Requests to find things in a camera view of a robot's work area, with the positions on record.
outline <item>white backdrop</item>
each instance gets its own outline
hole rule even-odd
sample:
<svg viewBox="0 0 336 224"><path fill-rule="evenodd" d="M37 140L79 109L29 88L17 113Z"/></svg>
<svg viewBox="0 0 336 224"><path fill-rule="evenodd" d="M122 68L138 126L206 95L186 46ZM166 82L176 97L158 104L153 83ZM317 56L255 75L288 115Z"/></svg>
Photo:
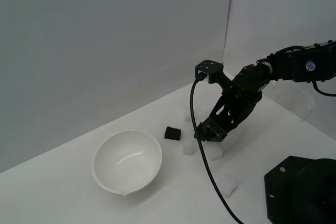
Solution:
<svg viewBox="0 0 336 224"><path fill-rule="evenodd" d="M192 82L228 2L0 0L0 172Z"/></svg>
<svg viewBox="0 0 336 224"><path fill-rule="evenodd" d="M225 69L236 74L281 48L336 39L334 0L230 0ZM336 79L319 83L336 93ZM316 93L311 84L279 82L264 94L336 139L336 99Z"/></svg>

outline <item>black robotic arm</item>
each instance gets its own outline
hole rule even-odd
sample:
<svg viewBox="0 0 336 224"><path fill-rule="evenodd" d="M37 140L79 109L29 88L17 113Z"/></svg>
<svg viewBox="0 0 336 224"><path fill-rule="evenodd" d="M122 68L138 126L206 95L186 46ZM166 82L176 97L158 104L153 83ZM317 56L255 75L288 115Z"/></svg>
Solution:
<svg viewBox="0 0 336 224"><path fill-rule="evenodd" d="M316 81L336 76L336 41L284 48L256 65L245 66L233 80L223 73L223 64L211 60L196 66L196 78L200 73L207 75L209 83L218 83L223 92L209 117L197 127L198 137L221 142L251 114L271 80L313 82L319 93L335 96L320 91Z"/></svg>

